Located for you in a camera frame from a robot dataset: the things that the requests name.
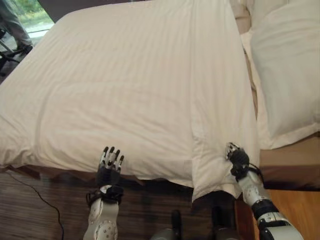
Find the floor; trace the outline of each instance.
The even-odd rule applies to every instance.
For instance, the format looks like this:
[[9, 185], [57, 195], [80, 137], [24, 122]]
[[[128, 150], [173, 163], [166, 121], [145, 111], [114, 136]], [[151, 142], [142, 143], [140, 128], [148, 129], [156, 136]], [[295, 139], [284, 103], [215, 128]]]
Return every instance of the floor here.
[[[59, 208], [65, 240], [82, 240], [87, 229], [89, 208], [85, 195], [94, 190], [94, 182], [70, 175], [55, 179], [32, 179], [12, 173], [34, 186], [42, 197]], [[206, 240], [212, 231], [211, 208], [191, 208], [192, 190], [167, 181], [148, 181], [141, 186], [122, 180], [124, 196], [118, 216], [120, 240], [148, 240], [159, 230], [171, 226], [171, 211], [182, 215], [185, 240]], [[0, 174], [0, 239], [59, 240], [57, 213], [29, 187], [5, 173]]]

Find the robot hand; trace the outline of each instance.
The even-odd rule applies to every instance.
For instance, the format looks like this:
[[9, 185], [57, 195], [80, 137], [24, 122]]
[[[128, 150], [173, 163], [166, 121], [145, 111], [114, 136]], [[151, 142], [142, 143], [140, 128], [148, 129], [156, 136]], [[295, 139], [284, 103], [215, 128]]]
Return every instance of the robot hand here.
[[100, 158], [98, 171], [96, 174], [96, 184], [100, 188], [103, 186], [114, 186], [118, 184], [122, 163], [125, 158], [122, 155], [118, 161], [120, 150], [117, 150], [114, 153], [114, 146], [111, 147], [109, 152], [108, 150], [108, 147], [105, 147], [105, 149], [103, 150], [102, 156]]

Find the person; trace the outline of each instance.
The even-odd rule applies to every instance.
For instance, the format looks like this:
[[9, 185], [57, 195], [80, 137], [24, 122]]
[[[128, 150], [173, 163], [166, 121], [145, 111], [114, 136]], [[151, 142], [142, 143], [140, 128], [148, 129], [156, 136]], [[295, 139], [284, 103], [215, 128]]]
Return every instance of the person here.
[[16, 50], [23, 50], [25, 54], [28, 54], [32, 50], [33, 43], [7, 0], [0, 0], [1, 24], [14, 37]]

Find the white pillow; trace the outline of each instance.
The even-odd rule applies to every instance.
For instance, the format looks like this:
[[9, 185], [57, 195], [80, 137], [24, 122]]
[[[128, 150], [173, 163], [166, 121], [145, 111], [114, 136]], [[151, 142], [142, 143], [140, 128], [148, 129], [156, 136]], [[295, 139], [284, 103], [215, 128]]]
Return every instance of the white pillow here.
[[261, 149], [279, 148], [318, 132], [320, 1], [290, 2], [241, 37], [257, 88]]
[[289, 0], [255, 0], [251, 7], [251, 25], [252, 29], [256, 29], [272, 11], [287, 4]]

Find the shoe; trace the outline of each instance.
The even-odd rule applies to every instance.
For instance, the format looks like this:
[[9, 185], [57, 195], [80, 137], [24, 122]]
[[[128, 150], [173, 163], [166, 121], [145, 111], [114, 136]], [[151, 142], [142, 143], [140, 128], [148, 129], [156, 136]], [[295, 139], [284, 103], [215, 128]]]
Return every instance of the shoe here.
[[30, 51], [31, 51], [33, 48], [34, 48], [34, 46], [32, 46], [32, 44], [30, 44], [30, 45], [23, 45], [23, 44], [21, 44], [21, 45], [18, 45], [17, 48], [16, 48], [16, 50], [14, 50], [14, 51], [15, 51], [15, 52], [16, 52], [16, 51], [21, 51], [20, 56], [22, 56], [22, 55], [27, 55], [28, 53], [30, 53]]

